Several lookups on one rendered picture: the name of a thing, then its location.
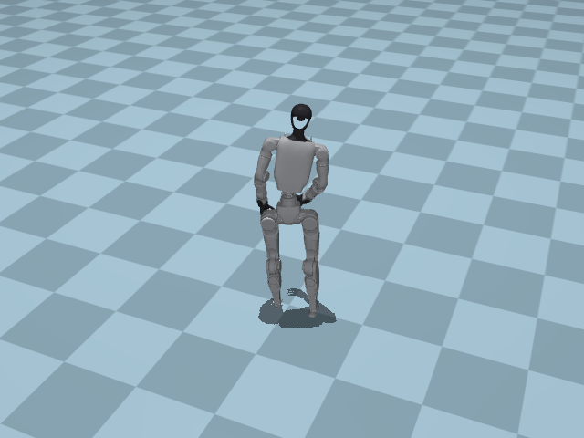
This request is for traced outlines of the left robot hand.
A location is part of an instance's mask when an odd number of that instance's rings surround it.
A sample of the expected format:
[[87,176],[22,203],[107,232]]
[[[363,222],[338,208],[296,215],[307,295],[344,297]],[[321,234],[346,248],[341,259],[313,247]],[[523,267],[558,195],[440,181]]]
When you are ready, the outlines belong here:
[[275,209],[274,207],[268,205],[268,201],[265,203],[265,205],[263,205],[263,202],[260,200],[257,200],[258,206],[260,207],[260,214],[262,214],[262,212],[266,209]]

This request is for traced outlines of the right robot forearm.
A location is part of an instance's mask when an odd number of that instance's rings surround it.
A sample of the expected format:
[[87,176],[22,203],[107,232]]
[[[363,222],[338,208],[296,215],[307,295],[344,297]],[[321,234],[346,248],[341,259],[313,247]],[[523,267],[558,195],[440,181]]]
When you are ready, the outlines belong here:
[[317,190],[313,187],[312,184],[311,187],[307,189],[305,193],[302,194],[302,201],[310,200],[311,202],[318,194],[321,194],[325,189],[326,188]]

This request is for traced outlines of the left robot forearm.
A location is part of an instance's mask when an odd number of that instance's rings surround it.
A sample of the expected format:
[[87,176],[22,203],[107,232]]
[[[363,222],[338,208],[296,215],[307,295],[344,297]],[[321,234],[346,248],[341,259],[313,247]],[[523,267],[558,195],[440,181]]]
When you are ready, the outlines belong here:
[[263,205],[267,202],[267,191],[266,191],[266,182],[260,182],[254,178],[254,185],[256,191],[256,201],[260,200],[263,202]]

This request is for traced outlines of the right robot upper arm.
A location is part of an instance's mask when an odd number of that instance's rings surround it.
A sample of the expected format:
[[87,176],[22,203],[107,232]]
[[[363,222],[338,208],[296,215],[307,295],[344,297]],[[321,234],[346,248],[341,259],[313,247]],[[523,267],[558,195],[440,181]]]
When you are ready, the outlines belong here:
[[328,185],[329,153],[325,145],[315,143],[315,156],[317,157],[318,177],[312,181],[317,190],[324,189]]

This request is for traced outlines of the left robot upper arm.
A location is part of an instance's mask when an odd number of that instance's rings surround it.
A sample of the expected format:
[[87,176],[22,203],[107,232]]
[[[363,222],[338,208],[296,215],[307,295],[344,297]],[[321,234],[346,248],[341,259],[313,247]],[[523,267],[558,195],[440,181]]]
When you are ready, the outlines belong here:
[[277,144],[279,142],[280,138],[278,137],[268,137],[265,139],[262,149],[260,151],[259,154],[259,158],[257,161],[257,168],[256,168],[256,172],[255,172],[255,179],[257,179],[258,181],[265,183],[268,181],[269,179],[269,172],[266,170],[271,158],[272,158],[272,153],[271,151],[274,151],[277,148]]

